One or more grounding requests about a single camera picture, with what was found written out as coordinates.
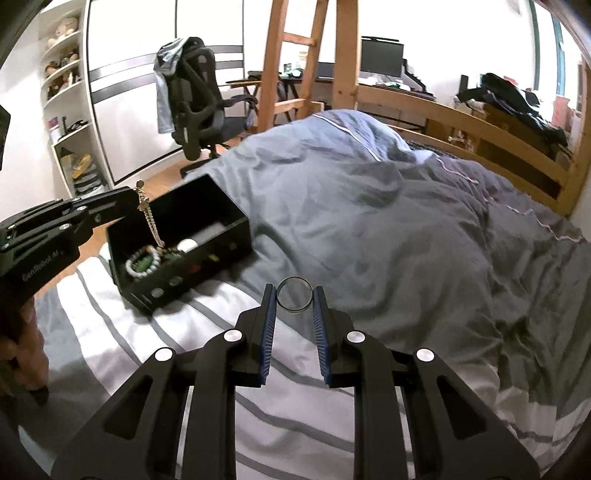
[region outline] black monitor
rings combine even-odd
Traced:
[[[318,68],[316,69],[316,78],[321,79],[331,79],[334,78],[335,74],[333,73],[335,69],[335,64],[332,62],[327,61],[320,61],[318,62]]]
[[[361,42],[361,71],[391,77],[402,76],[404,45],[386,38],[363,38]]]

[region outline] black mesh chair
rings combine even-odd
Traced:
[[[216,59],[203,40],[191,37],[174,75],[167,76],[168,101],[173,114],[175,142],[183,147],[188,160],[198,160],[202,148],[211,152],[209,160],[217,158],[216,145],[230,148],[227,141],[235,138],[254,122],[253,108],[257,100],[252,95],[237,95],[223,99],[217,86]],[[239,102],[248,104],[246,116],[226,116],[224,109]],[[181,168],[181,176],[203,164]]]

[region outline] wooden ladder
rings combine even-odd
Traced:
[[[316,78],[320,43],[326,20],[326,10],[329,0],[317,0],[314,13],[312,33],[309,37],[302,37],[285,31],[285,18],[289,0],[273,0],[271,7],[271,19],[267,34],[267,49],[265,51],[265,64],[261,79],[261,101],[258,113],[258,131],[264,132],[273,126],[274,118],[279,113],[297,109],[297,118],[305,118],[313,112],[321,111],[321,102],[312,102],[312,87]],[[277,95],[277,82],[281,45],[283,42],[305,45],[308,47],[306,69],[302,77],[300,96],[292,100],[275,102]]]

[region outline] necklace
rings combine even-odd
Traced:
[[[135,191],[139,196],[138,210],[144,214],[157,246],[146,245],[131,255],[125,262],[125,270],[130,277],[137,280],[155,272],[166,261],[174,260],[181,256],[177,248],[166,248],[166,244],[160,238],[154,215],[152,215],[152,209],[150,208],[150,198],[143,191],[143,186],[143,180],[138,180],[135,185]]]
[[[165,243],[160,238],[158,234],[158,229],[156,228],[156,222],[154,222],[154,216],[152,215],[152,209],[150,208],[150,199],[142,190],[144,186],[143,180],[138,180],[135,184],[135,191],[138,193],[139,196],[139,205],[138,210],[143,212],[144,216],[146,217],[146,222],[148,222],[148,227],[150,227],[150,231],[152,232],[152,236],[154,237],[154,241],[159,248],[166,247]]]

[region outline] chair armrest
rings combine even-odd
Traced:
[[[246,102],[250,105],[250,107],[253,107],[254,105],[256,105],[258,103],[258,100],[256,99],[255,96],[252,95],[236,95],[232,98],[229,98],[227,100],[222,100],[222,106],[224,108],[228,108],[231,106],[236,105],[238,102]]]

